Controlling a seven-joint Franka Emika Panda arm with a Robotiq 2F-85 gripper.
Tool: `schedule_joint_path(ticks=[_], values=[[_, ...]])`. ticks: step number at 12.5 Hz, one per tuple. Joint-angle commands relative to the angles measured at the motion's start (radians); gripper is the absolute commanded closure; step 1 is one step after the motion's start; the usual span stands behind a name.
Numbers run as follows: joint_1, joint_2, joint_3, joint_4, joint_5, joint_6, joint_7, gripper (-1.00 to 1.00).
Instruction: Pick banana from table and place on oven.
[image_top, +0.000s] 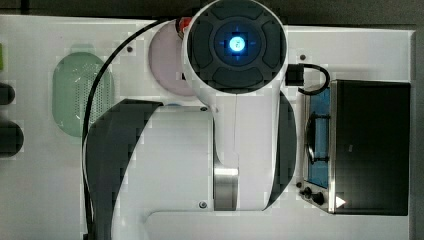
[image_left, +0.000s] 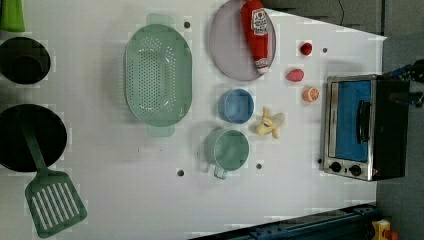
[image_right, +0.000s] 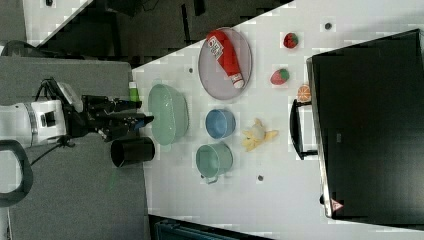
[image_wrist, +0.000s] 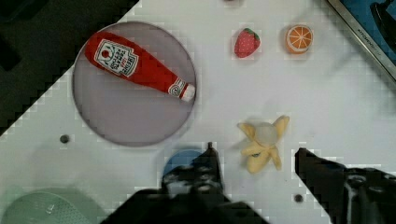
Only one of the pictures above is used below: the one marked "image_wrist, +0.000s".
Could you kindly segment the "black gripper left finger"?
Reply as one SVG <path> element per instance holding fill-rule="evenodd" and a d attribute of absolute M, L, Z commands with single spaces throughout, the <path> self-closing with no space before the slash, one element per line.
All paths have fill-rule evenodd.
<path fill-rule="evenodd" d="M 178 166 L 171 173 L 162 176 L 162 189 L 171 198 L 179 194 L 192 192 L 224 191 L 224 184 L 219 164 L 219 153 L 213 143 L 206 145 L 206 150 L 190 166 Z"/>

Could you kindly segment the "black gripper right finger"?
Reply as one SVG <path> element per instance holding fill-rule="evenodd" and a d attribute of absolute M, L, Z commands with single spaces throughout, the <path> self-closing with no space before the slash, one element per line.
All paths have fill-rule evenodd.
<path fill-rule="evenodd" d="M 347 168 L 306 148 L 295 153 L 295 173 L 332 224 L 396 224 L 396 179 L 375 168 Z"/>

